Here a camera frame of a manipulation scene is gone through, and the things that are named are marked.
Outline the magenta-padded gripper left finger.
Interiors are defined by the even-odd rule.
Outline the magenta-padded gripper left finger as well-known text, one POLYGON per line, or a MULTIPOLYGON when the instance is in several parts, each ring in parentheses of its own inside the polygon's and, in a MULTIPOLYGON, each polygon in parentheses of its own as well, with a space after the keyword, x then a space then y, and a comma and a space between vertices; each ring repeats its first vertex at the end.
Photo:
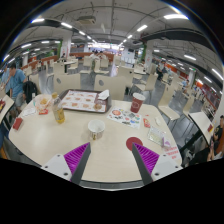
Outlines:
POLYGON ((56 154, 42 169, 79 185, 90 153, 90 143, 85 143, 65 155, 56 154))

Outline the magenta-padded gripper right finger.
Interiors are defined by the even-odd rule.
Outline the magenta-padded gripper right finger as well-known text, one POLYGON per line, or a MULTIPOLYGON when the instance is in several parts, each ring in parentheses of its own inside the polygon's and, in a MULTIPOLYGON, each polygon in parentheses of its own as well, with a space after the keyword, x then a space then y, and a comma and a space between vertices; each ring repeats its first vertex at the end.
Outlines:
POLYGON ((144 185, 182 169, 170 156, 166 154, 159 155, 137 143, 132 144, 132 153, 144 185))

